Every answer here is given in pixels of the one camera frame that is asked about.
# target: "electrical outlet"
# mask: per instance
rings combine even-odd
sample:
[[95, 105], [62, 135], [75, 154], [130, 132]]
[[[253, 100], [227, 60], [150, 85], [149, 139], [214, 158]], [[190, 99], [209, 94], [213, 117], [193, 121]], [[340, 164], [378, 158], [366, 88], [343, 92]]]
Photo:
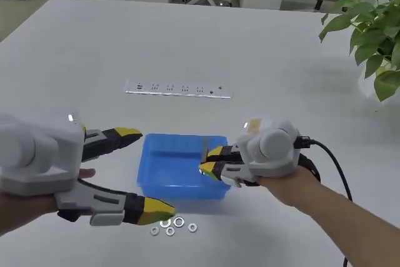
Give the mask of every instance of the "electrical outlet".
[[145, 95], [166, 95], [166, 96], [186, 96], [186, 97], [206, 97], [231, 99], [230, 91], [221, 85], [199, 85], [199, 84], [180, 84], [180, 83], [136, 83], [128, 80], [125, 93], [145, 94]]

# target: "blue plastic tray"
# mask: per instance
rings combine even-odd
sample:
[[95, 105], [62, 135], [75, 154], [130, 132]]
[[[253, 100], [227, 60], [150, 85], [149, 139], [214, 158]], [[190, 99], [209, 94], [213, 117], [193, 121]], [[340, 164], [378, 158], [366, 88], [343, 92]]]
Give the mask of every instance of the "blue plastic tray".
[[204, 138], [209, 149], [228, 144], [222, 136], [148, 134], [137, 174], [143, 194], [161, 199], [222, 199], [230, 186], [199, 172]]

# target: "table surface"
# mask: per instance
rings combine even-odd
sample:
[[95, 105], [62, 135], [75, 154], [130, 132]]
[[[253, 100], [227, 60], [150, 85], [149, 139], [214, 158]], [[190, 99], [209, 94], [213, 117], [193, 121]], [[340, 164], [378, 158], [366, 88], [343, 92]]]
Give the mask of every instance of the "table surface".
[[[358, 91], [350, 32], [321, 45], [320, 14], [105, 0], [50, 0], [0, 44], [0, 107], [24, 116], [77, 109], [87, 128], [220, 134], [231, 142], [254, 116], [289, 118], [326, 143], [354, 199], [400, 226], [399, 111]], [[127, 79], [229, 86], [234, 97], [124, 93]], [[85, 164], [93, 183], [140, 192], [143, 140]], [[322, 181], [343, 192], [330, 159], [304, 151]], [[150, 236], [151, 226], [92, 228], [55, 215], [0, 239], [2, 266], [341, 266], [309, 217], [263, 188], [231, 189], [219, 204], [184, 214], [196, 234]]]

